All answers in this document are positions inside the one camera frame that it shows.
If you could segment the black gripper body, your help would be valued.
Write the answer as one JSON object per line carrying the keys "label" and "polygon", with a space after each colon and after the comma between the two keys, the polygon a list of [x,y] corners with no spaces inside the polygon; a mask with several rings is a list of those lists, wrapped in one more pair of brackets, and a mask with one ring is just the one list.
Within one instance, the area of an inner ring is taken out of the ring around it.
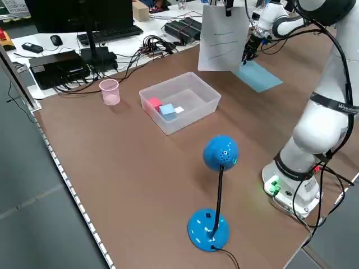
{"label": "black gripper body", "polygon": [[244,56],[246,57],[256,57],[257,50],[259,46],[262,44],[263,38],[256,36],[255,34],[251,34],[249,40],[247,41],[244,49]]}

